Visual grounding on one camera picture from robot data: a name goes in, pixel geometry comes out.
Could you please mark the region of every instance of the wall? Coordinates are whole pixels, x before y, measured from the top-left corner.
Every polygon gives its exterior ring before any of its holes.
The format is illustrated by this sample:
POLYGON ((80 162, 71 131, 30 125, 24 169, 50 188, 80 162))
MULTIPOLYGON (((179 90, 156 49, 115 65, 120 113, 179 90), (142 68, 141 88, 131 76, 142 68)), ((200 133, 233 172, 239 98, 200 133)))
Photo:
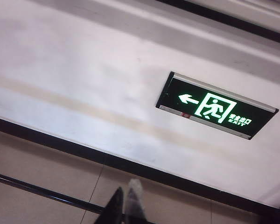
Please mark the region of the wall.
POLYGON ((156 109, 173 70, 280 109, 280 44, 150 0, 0 0, 0 118, 280 206, 280 112, 245 140, 156 109))

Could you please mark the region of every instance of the tile grout line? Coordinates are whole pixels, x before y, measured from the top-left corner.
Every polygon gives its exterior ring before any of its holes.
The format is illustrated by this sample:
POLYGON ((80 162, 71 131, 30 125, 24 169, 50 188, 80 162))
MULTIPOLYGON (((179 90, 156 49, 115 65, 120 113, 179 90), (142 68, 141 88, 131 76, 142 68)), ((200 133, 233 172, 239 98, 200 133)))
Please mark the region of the tile grout line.
MULTIPOLYGON (((105 166, 105 164, 103 164, 102 169, 101 169, 101 171, 99 172, 97 182, 96 182, 95 185, 94 185, 94 189, 93 189, 93 192, 92 192, 92 194, 91 194, 91 196, 90 196, 90 199, 89 199, 88 203, 90 203, 90 201, 91 201, 91 198, 92 198, 92 196, 93 196, 93 193, 94 193, 94 191, 95 191, 95 188, 97 187, 98 180, 99 180, 99 178, 101 177, 101 174, 102 174, 102 172, 103 172, 104 166, 105 166)), ((82 216, 82 219, 81 219, 80 224, 82 224, 85 214, 86 214, 86 210, 84 211, 84 214, 83 214, 83 216, 82 216)))

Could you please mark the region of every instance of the illuminated sign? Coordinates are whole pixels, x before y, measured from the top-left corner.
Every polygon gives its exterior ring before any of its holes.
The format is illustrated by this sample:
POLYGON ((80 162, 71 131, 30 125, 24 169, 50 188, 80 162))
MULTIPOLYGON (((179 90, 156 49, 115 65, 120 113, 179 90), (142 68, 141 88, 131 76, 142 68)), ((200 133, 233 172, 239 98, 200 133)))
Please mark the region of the illuminated sign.
POLYGON ((157 108, 251 139, 278 109, 171 72, 157 108))

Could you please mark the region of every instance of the sign frame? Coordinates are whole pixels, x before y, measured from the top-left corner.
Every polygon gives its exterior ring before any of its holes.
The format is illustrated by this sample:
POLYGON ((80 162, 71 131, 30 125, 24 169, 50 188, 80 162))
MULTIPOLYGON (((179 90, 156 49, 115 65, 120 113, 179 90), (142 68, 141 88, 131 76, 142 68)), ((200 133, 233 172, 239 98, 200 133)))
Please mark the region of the sign frame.
MULTIPOLYGON (((226 116, 232 111, 232 108, 235 106, 235 102, 231 101, 231 100, 228 100, 228 99, 225 99, 223 97, 220 97, 220 96, 216 96, 214 94, 211 94, 211 93, 207 93, 208 96, 206 96, 204 99, 203 99, 203 102, 200 103, 198 109, 196 110, 196 112, 193 112, 193 114, 188 114, 186 113, 185 111, 179 111, 179 110, 176 110, 175 108, 171 108, 169 106, 165 106, 165 105, 162 105, 163 101, 164 101, 164 98, 166 97, 166 94, 167 93, 167 90, 169 89, 169 86, 171 84, 171 81, 173 79, 177 79, 177 80, 180 80, 180 81, 183 81, 185 83, 188 83, 188 84, 191 84, 191 85, 194 85, 194 86, 197 86, 197 87, 200 87, 202 89, 205 89, 206 91, 211 91, 213 93, 217 93, 217 94, 220 94, 220 95, 223 95, 225 97, 228 97, 228 98, 231 98, 231 99, 234 99, 236 101, 239 101, 241 103, 245 103, 245 104, 249 104, 249 105, 252 105, 254 107, 257 107, 259 109, 262 109, 262 110, 265 110, 267 112, 270 112, 272 113, 270 116, 270 118, 268 119, 268 121, 279 111, 279 109, 275 108, 275 107, 272 107, 272 106, 269 106, 269 105, 266 105, 266 104, 263 104, 261 102, 258 102, 256 100, 253 100, 253 99, 250 99, 250 98, 247 98, 247 97, 244 97, 244 96, 240 96, 236 93, 233 93, 233 92, 230 92, 230 91, 227 91, 227 90, 224 90, 224 89, 221 89, 221 88, 218 88, 218 87, 215 87, 213 85, 210 85, 210 84, 207 84, 207 83, 204 83, 204 82, 201 82, 201 81, 198 81, 198 80, 195 80, 195 79, 192 79, 190 77, 187 77, 187 76, 184 76, 184 75, 181 75, 181 74, 178 74, 176 72, 173 72, 171 71, 169 76, 168 76, 168 79, 164 85, 164 88, 161 92, 161 95, 158 99, 158 102, 156 104, 156 108, 159 108, 161 110, 164 110, 164 111, 167 111, 167 112, 170 112, 170 113, 173 113, 173 114, 176 114, 176 115, 179 115, 179 116, 183 116, 185 118, 188 118, 190 120, 193 120, 193 121, 196 121, 196 122, 199 122, 199 123, 202 123, 202 124, 205 124, 207 126, 211 126, 211 127, 214 127, 216 129, 219 129, 221 131, 225 131, 225 132, 228 132, 228 133, 231 133, 231 134, 234 134, 236 136, 239 136, 239 137, 242 137, 244 139, 248 139, 248 140, 251 140, 253 136, 255 136, 256 133, 258 133, 262 127, 268 122, 264 122, 263 125, 261 124, 259 126, 259 128, 257 128, 257 131, 254 133, 254 134, 246 134, 246 133, 242 133, 240 131, 236 131, 236 130, 233 130, 231 128, 227 128, 225 126, 222 126, 220 124, 216 124, 216 123, 213 123, 213 122, 210 122, 206 119, 202 119, 202 118, 199 118, 199 116, 202 117, 202 115, 200 114, 201 110, 202 110, 202 107, 203 107, 203 104, 206 105, 207 107, 209 107, 210 105, 206 104, 208 99, 210 97, 212 98, 217 98, 219 100, 222 100, 222 101, 225 101, 231 105, 231 107, 226 110, 224 112, 224 114, 222 114, 222 118, 221 118, 221 122, 222 120, 224 120, 224 118, 226 118, 226 116)), ((194 98, 192 98, 191 95, 189 94, 184 94, 182 96, 179 96, 180 98, 180 101, 182 103, 191 103, 191 104, 195 104, 197 105, 199 103, 199 101, 195 100, 194 98)))

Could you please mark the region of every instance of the running man pictogram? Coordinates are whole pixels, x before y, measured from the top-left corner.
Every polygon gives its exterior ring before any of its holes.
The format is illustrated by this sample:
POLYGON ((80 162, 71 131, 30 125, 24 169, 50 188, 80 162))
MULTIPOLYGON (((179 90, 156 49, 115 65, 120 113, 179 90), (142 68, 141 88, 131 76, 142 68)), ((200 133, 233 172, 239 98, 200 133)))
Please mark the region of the running man pictogram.
POLYGON ((223 109, 223 106, 217 104, 217 102, 218 102, 217 99, 213 99, 213 104, 204 106, 206 108, 210 108, 210 110, 203 113, 203 115, 206 119, 210 119, 208 114, 211 114, 215 118, 221 118, 221 115, 217 114, 217 112, 219 110, 220 113, 223 113, 224 109, 223 109))

